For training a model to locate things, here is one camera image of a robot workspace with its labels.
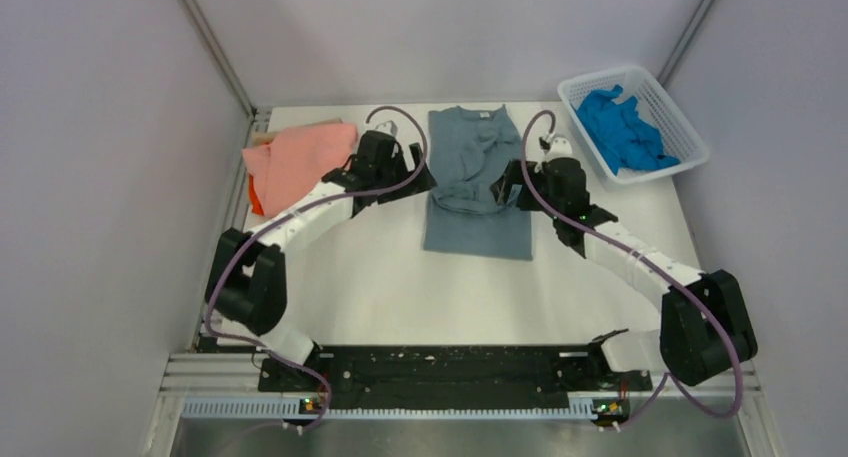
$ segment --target cable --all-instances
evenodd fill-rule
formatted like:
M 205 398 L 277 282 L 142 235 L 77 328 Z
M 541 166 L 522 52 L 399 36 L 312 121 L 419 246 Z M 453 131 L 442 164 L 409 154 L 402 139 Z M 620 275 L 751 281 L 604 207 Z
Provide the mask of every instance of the cable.
M 253 351 L 250 353 L 250 363 L 253 364 L 258 370 L 262 370 L 262 367 L 256 365 L 256 347 L 253 348 Z
M 310 202 L 310 203 L 298 208 L 297 211 L 296 211 L 297 213 L 304 213 L 304 212 L 307 212 L 311 209 L 314 209 L 314 208 L 316 208 L 320 205 L 326 204 L 328 202 L 333 202 L 333 201 L 339 200 L 339 199 L 354 198 L 354 197 L 374 197 L 374 196 L 386 194 L 386 193 L 389 193 L 389 192 L 394 192 L 394 191 L 410 184 L 413 180 L 415 180 L 416 177 L 418 177 L 418 174 L 420 174 L 421 171 L 424 170 L 424 166 L 426 165 L 428 146 L 427 146 L 427 137 L 424 135 L 424 130 L 421 128 L 421 125 L 419 125 L 418 122 L 411 115 L 409 115 L 405 110 L 400 109 L 398 107 L 395 107 L 393 105 L 382 105 L 382 106 L 377 107 L 376 109 L 372 110 L 371 113 L 368 114 L 368 117 L 366 117 L 365 123 L 366 124 L 370 123 L 371 118 L 377 112 L 380 112 L 381 110 L 393 110 L 395 112 L 400 113 L 401 115 L 403 115 L 404 117 L 409 119 L 410 122 L 412 122 L 412 124 L 415 126 L 415 129 L 418 131 L 418 134 L 421 136 L 421 153 L 422 153 L 421 161 L 415 167 L 415 170 L 412 171 L 412 174 L 410 174 L 409 177 L 407 177 L 402 182 L 399 182 L 399 183 L 394 184 L 394 185 L 390 185 L 388 187 L 384 187 L 382 189 L 360 190 L 360 191 L 356 191 L 356 192 L 350 192 L 350 193 L 345 193 L 345 194 L 337 194 L 337 195 L 331 195 L 331 196 L 328 196 L 328 197 L 323 197 L 321 199 L 315 200 L 313 202 Z M 267 348 L 265 346 L 265 344 L 263 344 L 259 339 L 254 339 L 253 337 L 248 337 L 248 336 L 245 336 L 245 335 L 228 334 L 228 333 L 225 333 L 225 332 L 219 332 L 218 330 L 213 329 L 212 324 L 211 324 L 212 311 L 215 309 L 215 303 L 218 301 L 218 297 L 221 295 L 221 291 L 224 288 L 224 284 L 227 282 L 227 279 L 229 278 L 230 274 L 233 272 L 233 270 L 238 265 L 238 262 L 241 260 L 242 256 L 245 254 L 245 252 L 247 252 L 247 249 L 249 249 L 251 245 L 253 245 L 256 241 L 258 241 L 260 238 L 262 238 L 262 236 L 264 236 L 265 234 L 273 231 L 274 229 L 280 227 L 281 225 L 283 225 L 286 222 L 288 222 L 289 220 L 291 220 L 293 216 L 294 216 L 293 213 L 286 213 L 285 215 L 283 215 L 283 216 L 279 217 L 278 219 L 272 221 L 271 224 L 269 224 L 266 227 L 256 231 L 256 233 L 251 235 L 250 238 L 248 238 L 245 241 L 245 243 L 241 247 L 239 247 L 239 249 L 236 251 L 236 253 L 233 255 L 233 257 L 227 263 L 227 266 L 224 268 L 224 271 L 221 273 L 221 276 L 218 278 L 218 282 L 215 284 L 215 287 L 212 290 L 212 294 L 209 297 L 209 303 L 206 306 L 206 315 L 204 316 L 204 326 L 206 328 L 206 331 L 212 337 L 235 339 L 235 340 L 239 340 L 241 342 L 246 342 L 248 344 L 254 345 L 256 347 L 261 347 L 274 360 L 277 360 L 278 362 L 282 363 L 283 365 L 286 365 L 286 366 L 291 367 L 293 369 L 300 370 L 301 372 L 309 374 L 310 376 L 312 376 L 316 380 L 318 380 L 318 382 L 320 382 L 327 389 L 326 397 L 323 400 L 323 405 L 321 406 L 321 411 L 318 413 L 315 420 L 313 420 L 311 423 L 309 423 L 306 427 L 303 428 L 303 431 L 308 431 L 308 430 L 312 430 L 313 428 L 315 428 L 323 420 L 324 414 L 330 408 L 330 401 L 332 400 L 333 391 L 330 387 L 330 383 L 327 382 L 327 379 L 325 379 L 321 374 L 310 369 L 309 367 L 306 367 L 306 366 L 297 364 L 295 362 L 292 362 L 292 361 L 286 359 L 285 357 L 283 357 L 282 355 L 278 354 L 277 352 L 274 352 L 273 350 Z M 259 430 L 261 428 L 268 427 L 269 425 L 270 424 L 268 422 L 264 422 L 263 424 L 258 424 L 256 426 L 251 427 L 250 429 L 247 429 L 244 432 L 240 433 L 239 436 L 243 436 L 245 434 L 253 432 L 253 430 Z
M 729 419 L 729 418 L 735 416 L 739 412 L 739 409 L 742 407 L 743 383 L 742 383 L 741 362 L 739 362 L 739 355 L 736 353 L 736 349 L 733 347 L 733 342 L 730 340 L 730 336 L 727 335 L 727 331 L 724 330 L 724 327 L 721 326 L 721 323 L 718 321 L 716 316 L 713 315 L 712 312 L 710 312 L 710 309 L 708 309 L 707 306 L 703 304 L 703 302 L 698 300 L 698 298 L 695 297 L 695 294 L 693 294 L 689 289 L 687 289 L 685 286 L 683 286 L 683 284 L 681 284 L 680 282 L 675 280 L 671 275 L 669 275 L 660 266 L 656 265 L 655 263 L 651 262 L 648 259 L 641 258 L 642 254 L 640 252 L 638 252 L 636 249 L 633 249 L 632 247 L 630 247 L 630 246 L 628 246 L 628 245 L 626 245 L 622 242 L 619 242 L 619 241 L 617 241 L 617 240 L 615 240 L 611 237 L 607 237 L 604 234 L 596 232 L 594 229 L 587 227 L 587 226 L 581 224 L 580 222 L 578 222 L 576 220 L 569 219 L 568 217 L 562 215 L 560 212 L 558 212 L 556 209 L 554 209 L 550 204 L 545 202 L 545 199 L 542 198 L 542 196 L 539 194 L 539 191 L 533 185 L 533 181 L 530 179 L 530 173 L 527 171 L 527 139 L 528 139 L 528 136 L 530 135 L 530 130 L 532 130 L 532 128 L 533 128 L 533 125 L 536 123 L 537 120 L 539 120 L 539 117 L 541 117 L 543 115 L 548 115 L 551 118 L 550 132 L 554 131 L 554 129 L 556 127 L 556 117 L 554 116 L 553 112 L 551 112 L 550 110 L 542 110 L 542 111 L 538 112 L 536 115 L 534 115 L 532 119 L 530 119 L 530 123 L 528 123 L 527 127 L 525 127 L 524 135 L 521 138 L 521 174 L 524 176 L 525 185 L 527 185 L 527 188 L 530 190 L 530 193 L 533 194 L 533 197 L 535 197 L 536 200 L 539 202 L 539 205 L 541 205 L 542 208 L 547 210 L 551 215 L 553 215 L 554 217 L 556 217 L 559 220 L 562 220 L 566 224 L 568 224 L 568 225 L 570 225 L 570 226 L 572 226 L 572 227 L 574 227 L 574 228 L 576 228 L 576 229 L 578 229 L 578 230 L 580 230 L 584 233 L 593 235 L 593 236 L 603 240 L 604 242 L 606 242 L 606 243 L 608 243 L 608 244 L 610 244 L 614 247 L 617 247 L 618 249 L 621 249 L 622 251 L 624 251 L 627 254 L 635 255 L 636 258 L 640 259 L 641 262 L 644 263 L 649 269 L 656 272 L 657 275 L 659 275 L 663 280 L 665 280 L 671 286 L 673 286 L 675 289 L 680 291 L 680 293 L 682 293 L 683 296 L 686 297 L 689 300 L 689 302 L 691 302 L 692 305 L 694 305 L 701 312 L 701 314 L 703 314 L 707 318 L 707 321 L 709 321 L 710 325 L 713 326 L 713 328 L 715 329 L 719 338 L 721 339 L 722 343 L 724 344 L 725 349 L 727 349 L 727 354 L 730 358 L 730 365 L 733 368 L 733 380 L 734 380 L 735 385 L 736 385 L 736 390 L 735 390 L 734 396 L 733 396 L 733 404 L 730 406 L 730 408 L 727 411 L 719 412 L 719 411 L 715 411 L 715 410 L 707 407 L 706 405 L 701 403 L 698 399 L 696 399 L 691 393 L 689 393 L 689 391 L 685 388 L 685 386 L 683 384 L 681 384 L 673 375 L 666 373 L 666 375 L 663 376 L 662 381 L 660 382 L 659 385 L 657 385 L 657 388 L 654 390 L 654 393 L 651 395 L 651 397 L 648 399 L 648 401 L 645 403 L 645 405 L 643 405 L 639 409 L 639 411 L 636 414 L 634 414 L 630 418 L 630 420 L 628 420 L 627 423 L 631 423 L 637 417 L 641 416 L 643 409 L 645 409 L 645 407 L 647 407 L 649 404 L 654 402 L 657 395 L 659 395 L 660 391 L 665 386 L 665 383 L 666 383 L 666 381 L 668 380 L 669 377 L 671 377 L 671 380 L 674 382 L 674 384 L 677 386 L 677 388 L 680 389 L 680 392 L 689 400 L 689 402 L 691 402 L 701 412 L 703 412 L 703 413 L 705 413 L 705 414 L 707 414 L 711 417 L 715 417 L 715 418 L 719 418 L 719 419 Z
M 627 378 L 622 377 L 621 387 L 618 389 L 618 400 L 624 402 L 627 400 Z

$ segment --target gray t-shirt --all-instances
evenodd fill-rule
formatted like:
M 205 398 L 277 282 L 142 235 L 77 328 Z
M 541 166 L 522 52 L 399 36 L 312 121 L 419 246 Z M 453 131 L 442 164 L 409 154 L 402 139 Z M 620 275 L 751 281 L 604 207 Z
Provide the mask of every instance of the gray t-shirt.
M 433 111 L 429 126 L 429 167 L 438 186 L 430 191 L 424 250 L 532 260 L 530 213 L 515 208 L 514 198 L 497 205 L 490 190 L 509 161 L 521 157 L 506 106 Z

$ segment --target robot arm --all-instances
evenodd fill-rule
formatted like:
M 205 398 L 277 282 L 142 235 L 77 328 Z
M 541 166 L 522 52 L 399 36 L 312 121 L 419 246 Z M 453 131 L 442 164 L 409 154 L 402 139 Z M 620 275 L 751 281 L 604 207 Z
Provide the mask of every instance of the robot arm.
M 406 180 L 412 172 L 407 169 L 403 150 L 392 135 L 396 127 L 391 125 L 390 129 L 386 131 L 389 133 L 368 131 L 362 135 L 347 169 L 335 169 L 325 175 L 322 182 L 291 209 L 303 208 L 331 195 L 386 188 Z M 422 159 L 421 148 L 418 144 L 411 145 L 410 152 L 415 166 L 418 166 Z M 305 249 L 325 232 L 355 217 L 369 205 L 425 192 L 434 185 L 435 181 L 425 165 L 411 184 L 395 192 L 332 200 L 304 214 L 292 211 L 291 219 L 250 246 L 227 278 L 215 303 L 215 310 L 225 318 L 221 330 L 257 339 L 288 360 L 303 364 L 315 343 L 282 319 L 287 306 L 286 256 Z M 221 235 L 206 290 L 207 302 L 236 251 L 251 234 L 268 225 L 277 225 L 275 220 L 277 218 L 245 232 L 229 229 Z
M 617 275 L 644 296 L 661 314 L 660 329 L 621 332 L 607 338 L 602 349 L 611 370 L 665 370 L 687 385 L 697 385 L 730 368 L 730 358 L 714 329 L 678 290 L 651 270 L 645 260 L 664 269 L 692 291 L 728 332 L 740 361 L 757 353 L 757 341 L 736 279 L 723 270 L 707 274 L 676 262 L 631 234 L 618 218 L 590 203 L 586 174 L 572 156 L 571 145 L 561 135 L 540 139 L 545 159 L 527 162 L 534 187 L 553 208 L 595 232 L 617 240 L 627 253 L 595 235 L 584 233 L 554 218 L 557 237 L 586 260 Z M 517 205 L 522 210 L 543 211 L 524 186 L 521 161 L 514 160 L 492 185 L 498 202 L 504 202 L 515 185 L 522 189 Z

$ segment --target metal post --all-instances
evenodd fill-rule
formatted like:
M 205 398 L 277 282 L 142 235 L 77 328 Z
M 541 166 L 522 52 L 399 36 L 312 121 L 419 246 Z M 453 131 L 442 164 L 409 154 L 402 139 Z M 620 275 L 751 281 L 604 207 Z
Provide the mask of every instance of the metal post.
M 230 65 L 230 61 L 227 60 L 227 56 L 224 54 L 224 49 L 222 49 L 221 44 L 218 43 L 218 39 L 212 32 L 212 28 L 209 26 L 209 22 L 206 20 L 206 17 L 204 17 L 203 11 L 200 10 L 197 0 L 180 0 L 180 3 L 188 14 L 189 20 L 195 30 L 197 30 L 197 34 L 200 37 L 201 42 L 203 42 L 204 47 L 206 47 L 206 50 L 209 51 L 209 55 L 212 57 L 212 61 L 215 62 L 215 66 L 221 73 L 221 77 L 224 78 L 224 81 L 230 88 L 230 92 L 232 92 L 233 97 L 238 100 L 239 105 L 241 105 L 245 114 L 252 118 L 256 109 L 250 102 L 247 91 L 241 84 L 235 70 L 233 70 L 233 66 Z
M 698 32 L 701 30 L 701 24 L 703 24 L 707 14 L 709 14 L 710 10 L 712 10 L 715 2 L 716 0 L 701 0 L 698 4 L 698 8 L 695 9 L 695 13 L 692 14 L 692 18 L 689 19 L 689 23 L 686 24 L 686 28 L 683 29 L 683 33 L 677 40 L 674 50 L 671 51 L 671 55 L 669 55 L 668 60 L 666 60 L 665 65 L 663 65 L 662 70 L 659 75 L 657 75 L 657 81 L 659 81 L 660 85 L 663 87 L 665 87 L 674 76 L 674 72 L 677 70 L 677 67 L 683 60 L 683 56 L 686 54 L 686 51 L 689 50 L 689 47 L 695 40 Z

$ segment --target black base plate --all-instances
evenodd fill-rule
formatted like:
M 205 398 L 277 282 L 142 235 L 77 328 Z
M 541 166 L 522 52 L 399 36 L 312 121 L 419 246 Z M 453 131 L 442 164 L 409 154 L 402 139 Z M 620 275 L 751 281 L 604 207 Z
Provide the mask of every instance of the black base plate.
M 335 409 L 550 409 L 568 392 L 651 390 L 650 376 L 609 370 L 600 345 L 327 346 L 306 365 L 324 375 Z M 260 392 L 316 392 L 315 379 L 265 359 Z

